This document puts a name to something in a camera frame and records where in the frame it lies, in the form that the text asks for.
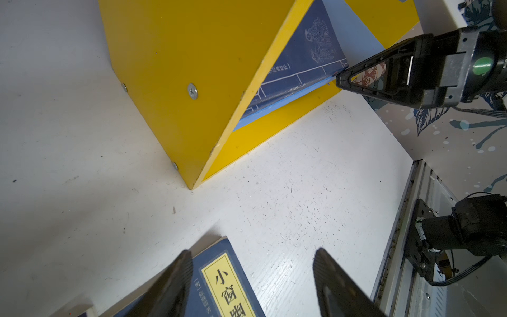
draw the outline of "white table surface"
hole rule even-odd
[[[370,295],[412,160],[361,96],[190,191],[111,69],[96,1],[0,9],[2,315],[102,313],[222,235],[268,316],[319,315],[320,246]]]

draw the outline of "screw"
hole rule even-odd
[[[189,83],[188,91],[189,91],[190,98],[192,98],[193,100],[196,100],[197,99],[197,88],[195,87],[194,84]]]

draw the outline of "blue book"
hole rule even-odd
[[[347,66],[324,3],[315,0],[242,119],[336,75]]]
[[[265,317],[227,237],[219,239],[192,261],[194,271],[186,317]],[[142,297],[138,296],[114,317],[125,316]]]

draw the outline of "yellow panel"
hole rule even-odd
[[[256,148],[339,91],[335,83],[331,82],[234,131],[205,178]]]
[[[189,188],[203,180],[311,2],[99,0],[115,73]]]
[[[419,22],[413,0],[345,0],[385,48]]]

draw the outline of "floral wallpaper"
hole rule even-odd
[[[489,0],[473,1],[464,17],[480,30],[496,29]],[[422,29],[416,26],[404,38],[419,34]],[[459,107],[501,110],[499,98],[507,103],[507,92],[480,94]],[[507,194],[507,119],[450,108],[415,110],[366,99],[412,158],[424,159],[457,198],[477,191]]]

